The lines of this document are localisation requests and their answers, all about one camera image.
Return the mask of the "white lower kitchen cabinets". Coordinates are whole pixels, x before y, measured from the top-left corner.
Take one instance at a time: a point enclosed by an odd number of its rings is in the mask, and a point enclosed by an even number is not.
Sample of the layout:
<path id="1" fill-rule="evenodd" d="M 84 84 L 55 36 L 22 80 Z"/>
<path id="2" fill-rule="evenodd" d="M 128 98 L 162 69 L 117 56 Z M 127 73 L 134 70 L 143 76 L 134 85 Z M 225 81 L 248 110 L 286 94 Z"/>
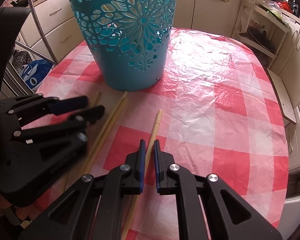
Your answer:
<path id="1" fill-rule="evenodd" d="M 173 26 L 230 37 L 242 0 L 177 0 Z"/>

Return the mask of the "white wooden step stool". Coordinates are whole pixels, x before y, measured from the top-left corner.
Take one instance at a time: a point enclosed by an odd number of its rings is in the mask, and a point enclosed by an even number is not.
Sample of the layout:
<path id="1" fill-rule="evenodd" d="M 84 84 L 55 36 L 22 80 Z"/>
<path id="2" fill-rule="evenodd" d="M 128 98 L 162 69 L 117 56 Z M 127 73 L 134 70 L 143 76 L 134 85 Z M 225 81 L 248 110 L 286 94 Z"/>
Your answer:
<path id="1" fill-rule="evenodd" d="M 270 79 L 271 85 L 279 103 L 284 126 L 287 126 L 290 123 L 296 124 L 296 117 L 293 111 L 292 103 L 281 78 L 268 68 L 266 68 L 266 73 Z"/>

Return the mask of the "lone bamboo chopstick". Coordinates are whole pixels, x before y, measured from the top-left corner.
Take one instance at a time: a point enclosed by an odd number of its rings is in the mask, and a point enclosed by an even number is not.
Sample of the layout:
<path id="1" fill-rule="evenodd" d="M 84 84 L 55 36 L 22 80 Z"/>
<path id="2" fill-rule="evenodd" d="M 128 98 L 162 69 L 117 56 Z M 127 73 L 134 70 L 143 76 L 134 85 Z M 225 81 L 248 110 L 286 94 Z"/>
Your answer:
<path id="1" fill-rule="evenodd" d="M 152 154 L 152 150 L 153 150 L 153 145 L 154 145 L 154 141 L 157 138 L 158 130 L 159 130 L 161 119 L 162 119 L 162 114 L 163 114 L 162 109 L 159 109 L 157 112 L 157 116 L 156 116 L 156 119 L 155 119 L 155 122 L 153 125 L 151 137 L 150 137 L 147 151 L 146 151 L 145 174 L 147 173 L 147 170 L 148 170 L 148 166 L 149 166 L 149 162 L 150 162 L 151 154 Z M 121 232 L 121 240 L 125 240 L 127 238 L 128 231 L 129 231 L 130 225 L 131 225 L 133 217 L 134 217 L 134 212 L 138 205 L 139 197 L 140 197 L 140 195 L 134 195 L 132 197 L 132 200 L 130 202 L 130 206 L 129 206 L 129 209 L 127 212 L 127 216 L 126 216 L 125 222 L 123 224 L 123 228 L 122 228 L 122 232 Z"/>

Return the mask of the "blue plastic bag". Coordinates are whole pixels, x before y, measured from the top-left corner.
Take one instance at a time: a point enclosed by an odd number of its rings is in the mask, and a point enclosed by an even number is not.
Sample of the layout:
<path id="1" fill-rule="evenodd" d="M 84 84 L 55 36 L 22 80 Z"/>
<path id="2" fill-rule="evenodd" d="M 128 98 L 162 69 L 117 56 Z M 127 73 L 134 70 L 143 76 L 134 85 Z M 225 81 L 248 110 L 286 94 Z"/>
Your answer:
<path id="1" fill-rule="evenodd" d="M 23 65 L 18 73 L 27 86 L 35 91 L 49 74 L 52 67 L 53 63 L 45 59 L 35 60 L 29 64 Z"/>

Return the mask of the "teal perforated plastic basket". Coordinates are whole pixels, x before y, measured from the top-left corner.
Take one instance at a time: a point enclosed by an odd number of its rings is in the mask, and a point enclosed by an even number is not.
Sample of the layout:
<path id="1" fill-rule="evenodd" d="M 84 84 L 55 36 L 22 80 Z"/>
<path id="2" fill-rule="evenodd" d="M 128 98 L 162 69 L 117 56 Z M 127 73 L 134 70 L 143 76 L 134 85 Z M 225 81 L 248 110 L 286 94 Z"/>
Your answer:
<path id="1" fill-rule="evenodd" d="M 109 87 L 133 92 L 161 79 L 177 0 L 69 1 Z"/>

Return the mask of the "white kitchen storage rack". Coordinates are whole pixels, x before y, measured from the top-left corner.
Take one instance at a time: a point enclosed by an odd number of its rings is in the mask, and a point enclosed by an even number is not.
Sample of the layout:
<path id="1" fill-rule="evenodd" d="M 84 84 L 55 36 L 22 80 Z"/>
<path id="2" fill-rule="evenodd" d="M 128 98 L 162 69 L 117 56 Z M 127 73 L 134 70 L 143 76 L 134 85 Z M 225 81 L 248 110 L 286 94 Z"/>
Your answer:
<path id="1" fill-rule="evenodd" d="M 232 38 L 249 47 L 262 66 L 270 68 L 291 34 L 288 23 L 264 0 L 241 0 Z"/>

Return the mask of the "bamboo chopstick bundle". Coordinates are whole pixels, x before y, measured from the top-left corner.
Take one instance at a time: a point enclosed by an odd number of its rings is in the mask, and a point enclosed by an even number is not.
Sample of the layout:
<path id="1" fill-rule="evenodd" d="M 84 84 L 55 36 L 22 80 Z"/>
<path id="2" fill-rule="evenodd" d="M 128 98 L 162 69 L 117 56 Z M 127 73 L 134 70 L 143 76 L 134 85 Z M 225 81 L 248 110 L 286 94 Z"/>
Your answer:
<path id="1" fill-rule="evenodd" d="M 117 119 L 119 118 L 125 104 L 127 102 L 127 97 L 124 98 L 124 100 L 122 101 L 121 105 L 119 106 L 119 108 L 117 109 L 117 112 L 114 114 L 112 120 L 109 123 L 109 126 L 106 128 L 105 133 L 102 135 L 101 139 L 99 141 L 96 141 L 96 139 L 94 140 L 89 152 L 88 152 L 88 156 L 87 158 L 83 161 L 83 164 L 78 172 L 79 176 L 82 176 L 84 174 L 89 173 L 95 158 L 97 157 L 98 153 L 100 152 L 105 140 L 107 139 L 112 127 L 114 126 L 115 122 L 117 121 Z"/>
<path id="2" fill-rule="evenodd" d="M 90 100 L 90 103 L 89 103 L 89 107 L 90 107 L 90 108 L 96 106 L 96 104 L 97 104 L 97 102 L 98 102 L 100 96 L 101 96 L 101 91 L 98 90 L 98 91 L 95 93 L 94 97 Z"/>
<path id="3" fill-rule="evenodd" d="M 101 127 L 101 130 L 99 131 L 98 136 L 96 137 L 96 141 L 99 141 L 101 139 L 102 135 L 105 133 L 106 128 L 109 126 L 110 121 L 112 120 L 114 114 L 117 112 L 117 109 L 119 108 L 119 106 L 121 105 L 122 101 L 127 96 L 127 94 L 128 94 L 128 92 L 124 91 L 123 94 L 121 95 L 121 98 L 118 100 L 117 103 L 115 103 L 115 106 L 109 113 L 107 119 L 105 120 L 103 126 Z"/>

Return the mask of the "red white checkered tablecloth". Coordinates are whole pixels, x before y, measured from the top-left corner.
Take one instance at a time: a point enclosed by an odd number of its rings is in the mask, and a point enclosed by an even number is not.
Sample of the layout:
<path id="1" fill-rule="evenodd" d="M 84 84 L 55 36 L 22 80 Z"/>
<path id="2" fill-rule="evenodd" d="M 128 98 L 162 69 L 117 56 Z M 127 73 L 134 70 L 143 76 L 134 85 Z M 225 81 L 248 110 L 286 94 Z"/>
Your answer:
<path id="1" fill-rule="evenodd" d="M 83 41 L 37 93 L 93 99 L 97 91 L 107 119 L 123 92 L 105 84 Z M 163 76 L 126 99 L 88 173 L 107 174 L 139 148 L 140 139 L 148 144 L 162 109 L 161 149 L 194 174 L 221 176 L 278 227 L 288 180 L 285 129 L 272 85 L 250 49 L 224 36 L 173 29 Z M 175 197 L 157 194 L 153 156 L 144 189 L 126 239 L 179 239 Z"/>

